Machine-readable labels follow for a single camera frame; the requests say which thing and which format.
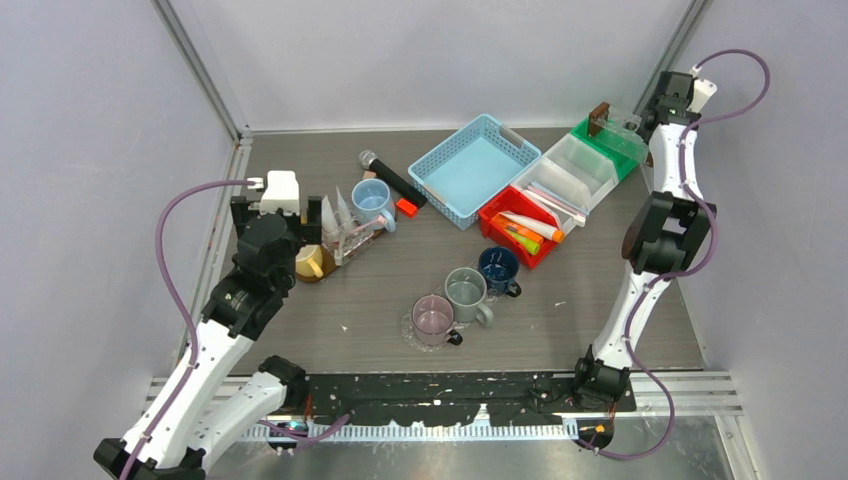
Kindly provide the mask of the teal cap toothpaste tube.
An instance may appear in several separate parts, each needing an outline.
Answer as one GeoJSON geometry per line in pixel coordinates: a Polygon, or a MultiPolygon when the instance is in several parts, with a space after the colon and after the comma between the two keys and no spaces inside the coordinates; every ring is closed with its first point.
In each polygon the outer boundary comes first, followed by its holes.
{"type": "Polygon", "coordinates": [[[339,187],[336,187],[336,206],[337,206],[337,215],[339,221],[339,227],[343,232],[349,232],[355,226],[355,222],[353,221],[353,214],[342,195],[339,187]]]}

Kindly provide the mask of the pink cap toothpaste tube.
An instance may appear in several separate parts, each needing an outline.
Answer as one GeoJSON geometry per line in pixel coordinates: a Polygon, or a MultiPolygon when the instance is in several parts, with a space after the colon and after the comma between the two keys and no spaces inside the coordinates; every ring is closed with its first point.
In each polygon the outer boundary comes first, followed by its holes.
{"type": "Polygon", "coordinates": [[[338,241],[339,223],[327,195],[324,195],[321,201],[321,224],[323,242],[327,244],[336,243],[338,241]]]}

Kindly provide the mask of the yellow mug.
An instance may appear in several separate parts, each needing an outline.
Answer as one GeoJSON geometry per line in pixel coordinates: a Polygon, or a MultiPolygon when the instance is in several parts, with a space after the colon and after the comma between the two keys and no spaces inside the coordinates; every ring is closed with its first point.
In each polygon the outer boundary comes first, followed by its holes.
{"type": "Polygon", "coordinates": [[[296,255],[296,273],[306,278],[324,276],[323,250],[320,245],[306,245],[296,255]]]}

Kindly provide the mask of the clear acrylic toothbrush holder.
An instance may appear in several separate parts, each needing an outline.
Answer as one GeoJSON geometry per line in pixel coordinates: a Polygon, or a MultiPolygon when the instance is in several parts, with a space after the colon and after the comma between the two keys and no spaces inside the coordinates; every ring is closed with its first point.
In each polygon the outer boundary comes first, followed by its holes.
{"type": "MultiPolygon", "coordinates": [[[[353,221],[355,222],[354,227],[360,225],[360,223],[357,220],[353,219],[353,221]]],[[[376,230],[373,230],[373,231],[366,230],[366,231],[360,232],[358,235],[355,235],[355,236],[349,236],[348,235],[349,232],[346,232],[346,233],[347,233],[347,239],[346,239],[346,242],[345,242],[345,256],[344,256],[344,263],[343,263],[342,266],[349,263],[354,257],[356,257],[360,253],[361,250],[367,248],[373,242],[375,234],[377,233],[377,231],[376,230]]],[[[332,261],[332,264],[334,266],[336,266],[335,262],[334,262],[334,256],[333,256],[335,246],[336,246],[336,243],[331,243],[331,244],[324,243],[323,238],[322,238],[322,247],[329,254],[330,259],[332,261]]]]}

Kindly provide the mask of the light blue mug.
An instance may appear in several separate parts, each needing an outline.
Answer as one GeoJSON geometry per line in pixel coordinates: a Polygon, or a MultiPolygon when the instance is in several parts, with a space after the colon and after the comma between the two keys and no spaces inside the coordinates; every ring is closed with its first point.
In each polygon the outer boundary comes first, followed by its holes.
{"type": "Polygon", "coordinates": [[[356,218],[372,229],[397,229],[395,204],[387,183],[377,178],[358,182],[351,193],[356,218]]]}

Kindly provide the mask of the grey toothbrush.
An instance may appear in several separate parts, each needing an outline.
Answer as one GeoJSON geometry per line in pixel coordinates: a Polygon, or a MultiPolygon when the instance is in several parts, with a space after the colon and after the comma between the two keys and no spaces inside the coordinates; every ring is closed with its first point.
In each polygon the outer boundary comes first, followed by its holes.
{"type": "Polygon", "coordinates": [[[347,233],[344,231],[340,231],[337,234],[337,242],[334,249],[334,262],[336,266],[342,266],[344,263],[345,256],[345,242],[347,239],[347,233]]]}

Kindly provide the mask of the mauve mug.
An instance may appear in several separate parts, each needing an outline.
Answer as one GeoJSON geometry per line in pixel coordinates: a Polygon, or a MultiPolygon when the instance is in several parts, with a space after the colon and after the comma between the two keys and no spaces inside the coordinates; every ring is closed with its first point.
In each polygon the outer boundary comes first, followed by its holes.
{"type": "Polygon", "coordinates": [[[454,309],[441,295],[430,294],[419,298],[411,310],[415,337],[428,346],[450,344],[459,346],[464,339],[454,327],[454,309]]]}

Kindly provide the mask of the grey mug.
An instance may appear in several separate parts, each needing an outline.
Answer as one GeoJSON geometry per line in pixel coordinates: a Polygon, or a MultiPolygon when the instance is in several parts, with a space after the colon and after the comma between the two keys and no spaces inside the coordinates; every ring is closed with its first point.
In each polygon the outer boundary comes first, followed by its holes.
{"type": "Polygon", "coordinates": [[[487,284],[479,271],[471,267],[457,268],[448,274],[444,287],[457,323],[478,322],[484,327],[492,326],[494,314],[485,303],[487,284]]]}

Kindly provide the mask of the orange cap toothpaste tube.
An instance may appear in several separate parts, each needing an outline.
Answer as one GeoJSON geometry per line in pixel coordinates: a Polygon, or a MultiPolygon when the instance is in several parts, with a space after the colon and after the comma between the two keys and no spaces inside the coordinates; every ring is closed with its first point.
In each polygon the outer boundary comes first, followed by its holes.
{"type": "Polygon", "coordinates": [[[508,211],[501,212],[501,215],[516,224],[519,224],[527,229],[533,230],[534,232],[548,240],[554,241],[556,243],[562,243],[565,239],[565,233],[556,226],[533,219],[531,217],[518,215],[508,211]]]}

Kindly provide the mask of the dark blue mug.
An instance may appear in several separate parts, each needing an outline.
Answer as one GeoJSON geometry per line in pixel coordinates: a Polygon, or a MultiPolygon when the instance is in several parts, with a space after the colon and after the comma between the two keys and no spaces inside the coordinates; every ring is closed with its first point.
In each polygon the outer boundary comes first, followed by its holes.
{"type": "Polygon", "coordinates": [[[478,270],[491,293],[512,298],[522,294],[522,287],[516,280],[520,271],[520,262],[509,249],[502,246],[485,249],[479,256],[478,270]]]}

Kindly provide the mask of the green toothpaste tube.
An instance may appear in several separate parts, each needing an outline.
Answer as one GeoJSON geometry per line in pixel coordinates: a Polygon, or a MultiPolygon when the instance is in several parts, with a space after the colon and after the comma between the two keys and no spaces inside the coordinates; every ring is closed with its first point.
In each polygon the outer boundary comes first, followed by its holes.
{"type": "Polygon", "coordinates": [[[537,255],[541,246],[539,243],[520,235],[516,232],[508,231],[508,234],[519,243],[530,255],[537,255]]]}

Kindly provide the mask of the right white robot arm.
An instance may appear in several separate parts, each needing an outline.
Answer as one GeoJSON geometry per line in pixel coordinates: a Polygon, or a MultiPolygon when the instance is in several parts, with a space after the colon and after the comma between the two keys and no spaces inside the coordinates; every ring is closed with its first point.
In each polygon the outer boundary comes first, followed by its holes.
{"type": "Polygon", "coordinates": [[[624,396],[654,306],[707,237],[716,208],[696,185],[691,149],[694,124],[715,90],[694,73],[664,72],[641,113],[638,134],[648,147],[654,189],[626,231],[625,277],[610,317],[575,366],[571,401],[580,409],[606,409],[624,396]]]}

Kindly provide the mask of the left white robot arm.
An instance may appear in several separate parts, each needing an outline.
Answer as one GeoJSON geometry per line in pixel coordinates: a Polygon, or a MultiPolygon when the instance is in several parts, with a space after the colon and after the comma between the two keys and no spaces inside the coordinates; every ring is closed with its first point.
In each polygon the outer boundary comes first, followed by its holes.
{"type": "Polygon", "coordinates": [[[296,256],[321,241],[321,199],[304,215],[283,209],[239,218],[233,268],[212,289],[185,352],[148,410],[120,438],[106,438],[94,461],[114,479],[203,479],[242,434],[279,410],[298,412],[306,372],[278,356],[218,406],[211,401],[252,348],[296,283],[296,256]]]}

